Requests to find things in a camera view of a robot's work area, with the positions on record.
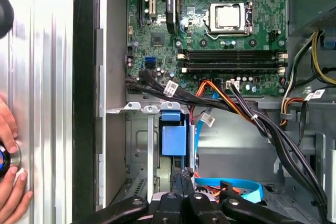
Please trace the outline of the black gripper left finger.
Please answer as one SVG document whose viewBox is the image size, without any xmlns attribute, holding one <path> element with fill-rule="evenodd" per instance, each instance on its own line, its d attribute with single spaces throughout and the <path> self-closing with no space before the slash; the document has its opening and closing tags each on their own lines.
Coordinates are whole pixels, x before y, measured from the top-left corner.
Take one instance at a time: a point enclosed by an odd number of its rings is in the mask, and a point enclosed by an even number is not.
<svg viewBox="0 0 336 224">
<path fill-rule="evenodd" d="M 73 223 L 181 223 L 182 180 L 183 174 L 175 173 L 171 177 L 171 191 L 154 194 L 151 201 L 132 196 Z"/>
</svg>

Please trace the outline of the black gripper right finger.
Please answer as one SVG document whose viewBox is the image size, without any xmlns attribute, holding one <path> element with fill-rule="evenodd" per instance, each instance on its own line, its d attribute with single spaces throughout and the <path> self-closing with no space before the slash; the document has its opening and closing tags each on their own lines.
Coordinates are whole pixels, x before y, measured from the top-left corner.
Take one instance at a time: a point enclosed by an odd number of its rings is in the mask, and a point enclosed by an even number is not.
<svg viewBox="0 0 336 224">
<path fill-rule="evenodd" d="M 189 167 L 183 169 L 183 213 L 187 223 L 229 223 L 234 219 L 239 223 L 299 223 L 243 198 L 233 191 L 229 181 L 222 181 L 224 187 L 219 193 L 219 202 L 196 193 L 192 183 L 194 173 Z"/>
</svg>

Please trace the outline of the person hand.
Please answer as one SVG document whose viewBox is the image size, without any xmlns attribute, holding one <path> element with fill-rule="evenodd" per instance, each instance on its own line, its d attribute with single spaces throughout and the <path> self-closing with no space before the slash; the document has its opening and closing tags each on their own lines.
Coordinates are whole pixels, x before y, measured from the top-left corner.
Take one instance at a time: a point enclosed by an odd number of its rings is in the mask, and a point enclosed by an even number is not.
<svg viewBox="0 0 336 224">
<path fill-rule="evenodd" d="M 6 150 L 14 154 L 18 151 L 15 141 L 17 125 L 9 107 L 1 99 L 1 141 Z M 16 223 L 27 212 L 33 198 L 32 191 L 26 191 L 28 173 L 18 174 L 18 167 L 11 166 L 1 181 L 1 223 Z"/>
</svg>

